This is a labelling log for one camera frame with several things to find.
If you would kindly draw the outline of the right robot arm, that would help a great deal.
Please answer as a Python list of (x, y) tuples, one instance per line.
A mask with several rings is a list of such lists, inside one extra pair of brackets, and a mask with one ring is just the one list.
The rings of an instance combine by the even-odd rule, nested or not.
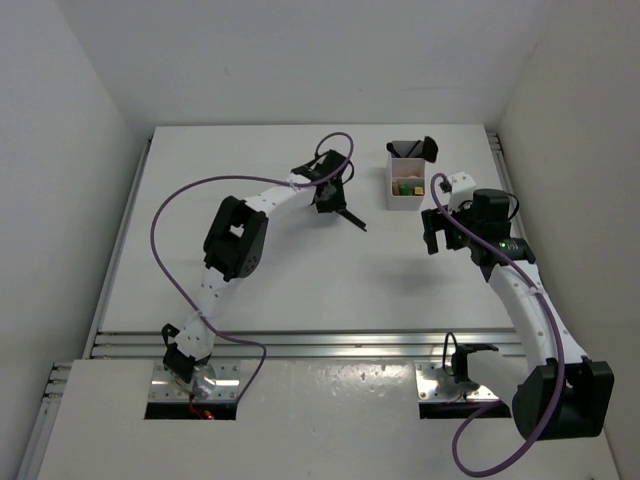
[(544, 290), (536, 257), (511, 234), (510, 196), (478, 189), (455, 211), (424, 210), (423, 239), (431, 254), (444, 233), (449, 250), (467, 248), (472, 262), (501, 300), (524, 349), (527, 368), (509, 367), (498, 347), (459, 343), (448, 371), (459, 384), (482, 384), (510, 407), (516, 428), (529, 438), (547, 407), (554, 408), (543, 440), (598, 436), (604, 426), (614, 373), (572, 338)]

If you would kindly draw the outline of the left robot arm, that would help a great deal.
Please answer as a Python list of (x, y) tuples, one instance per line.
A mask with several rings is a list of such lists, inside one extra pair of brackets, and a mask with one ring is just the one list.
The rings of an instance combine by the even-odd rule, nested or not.
[[(348, 155), (335, 150), (315, 152), (311, 161), (291, 170), (284, 180), (246, 175), (216, 176), (188, 184), (163, 201), (152, 219), (152, 255), (194, 311), (182, 327), (167, 323), (161, 330), (166, 348), (163, 364), (177, 379), (185, 384), (193, 382), (198, 368), (210, 359), (217, 337), (236, 344), (250, 343), (220, 332), (214, 326), (214, 320), (228, 308), (242, 281), (257, 269), (272, 221), (299, 208), (312, 206), (320, 214), (336, 213), (357, 228), (366, 229), (366, 224), (347, 208), (344, 193), (347, 180), (343, 175), (345, 170), (352, 168)], [(203, 242), (203, 282), (200, 297), (195, 300), (160, 259), (156, 229), (164, 209), (178, 195), (205, 183), (226, 180), (254, 181), (271, 187), (250, 197), (230, 195), (222, 200)]]

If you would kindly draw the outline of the long round black brush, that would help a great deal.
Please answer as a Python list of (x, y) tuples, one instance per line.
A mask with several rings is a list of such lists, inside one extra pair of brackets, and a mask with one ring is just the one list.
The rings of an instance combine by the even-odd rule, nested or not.
[(360, 218), (358, 218), (356, 215), (354, 215), (353, 213), (351, 213), (349, 210), (347, 209), (340, 209), (337, 211), (337, 213), (343, 217), (344, 219), (346, 219), (347, 221), (349, 221), (350, 223), (352, 223), (354, 226), (356, 226), (357, 228), (359, 228), (360, 230), (366, 232), (367, 231), (367, 227), (366, 227), (366, 223), (361, 220)]

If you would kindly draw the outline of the thin black liner brush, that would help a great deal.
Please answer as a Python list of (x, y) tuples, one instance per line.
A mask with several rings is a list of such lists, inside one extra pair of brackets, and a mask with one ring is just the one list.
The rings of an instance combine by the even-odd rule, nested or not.
[(406, 153), (404, 158), (413, 158), (413, 153), (416, 150), (416, 148), (420, 145), (420, 143), (421, 143), (421, 140), (416, 140), (415, 143), (409, 149), (409, 151)]

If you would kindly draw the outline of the small black brush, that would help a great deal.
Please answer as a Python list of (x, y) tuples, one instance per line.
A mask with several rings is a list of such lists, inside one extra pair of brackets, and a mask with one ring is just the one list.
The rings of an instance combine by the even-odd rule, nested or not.
[(400, 153), (396, 150), (392, 142), (388, 142), (386, 144), (386, 150), (391, 154), (393, 158), (401, 158)]

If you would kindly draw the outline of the black fan brush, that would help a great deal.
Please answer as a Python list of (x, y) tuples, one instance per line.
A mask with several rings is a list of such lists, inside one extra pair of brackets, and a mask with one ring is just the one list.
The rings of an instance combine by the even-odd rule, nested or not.
[(425, 136), (422, 142), (421, 157), (426, 162), (434, 164), (437, 161), (438, 153), (439, 147), (436, 141), (430, 136)]

